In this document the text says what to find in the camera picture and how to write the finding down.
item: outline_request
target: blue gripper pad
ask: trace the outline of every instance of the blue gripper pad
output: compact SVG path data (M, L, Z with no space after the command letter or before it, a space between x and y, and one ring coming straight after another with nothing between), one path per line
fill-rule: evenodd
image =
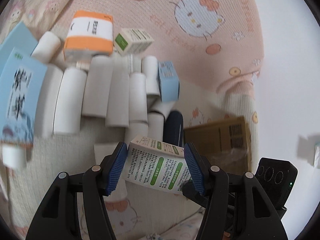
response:
M184 158L187 162L196 191L201 195L205 195L207 190L205 184L209 179L209 172L192 143L185 144Z
M109 196L111 192L116 189L122 169L124 167L125 160L127 159L127 155L128 155L128 149L125 143L122 143L119 150L117 149L118 147L115 149L115 152L113 152L112 154L113 155L112 159L114 161L108 175L108 186L106 187L107 196Z

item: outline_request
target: small blue box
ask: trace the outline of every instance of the small blue box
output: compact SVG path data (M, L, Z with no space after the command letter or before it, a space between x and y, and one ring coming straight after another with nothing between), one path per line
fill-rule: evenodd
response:
M162 102L178 101L179 77L171 61L158 62Z
M13 48L17 48L25 55L30 56L37 45L38 41L29 29L23 22L19 22L0 46L0 76Z

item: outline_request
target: cartoon cat face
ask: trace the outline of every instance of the cartoon cat face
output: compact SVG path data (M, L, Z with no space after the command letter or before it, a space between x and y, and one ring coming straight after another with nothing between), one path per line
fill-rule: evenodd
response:
M105 202L105 204L115 235L121 235L133 230L138 222L138 216L127 199L115 203Z
M46 11L50 13L56 13L59 9L60 3L59 0L50 0L46 5Z
M219 3L214 0L180 0L175 17L186 33L206 38L224 23L224 18L216 12L218 8Z
M198 108L192 111L192 119L189 121L189 126L199 125L204 123L204 115Z
M13 8L9 14L10 22L18 22L23 14L23 2L17 2L13 5Z

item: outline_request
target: blue box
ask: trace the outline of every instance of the blue box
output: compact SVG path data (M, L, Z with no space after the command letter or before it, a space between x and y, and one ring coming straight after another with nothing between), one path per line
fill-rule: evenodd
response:
M13 49L0 77L0 142L33 146L34 121L47 66Z
M179 77L171 61L158 62L162 102L178 101Z
M0 46L0 76L13 48L17 48L25 55L30 56L37 45L38 41L29 29L23 22L19 22Z

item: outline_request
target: metal screw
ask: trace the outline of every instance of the metal screw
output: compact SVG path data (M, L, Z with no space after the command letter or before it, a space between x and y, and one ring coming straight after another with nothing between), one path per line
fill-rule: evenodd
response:
M252 179L253 178L253 174L251 172L246 172L245 173L245 176L249 179Z
M100 171L101 167L99 165L94 165L92 171Z
M218 171L220 171L220 168L218 166L211 166L211 170L218 172Z
M59 174L60 179L64 179L66 176L67 176L67 174L65 172L62 172Z

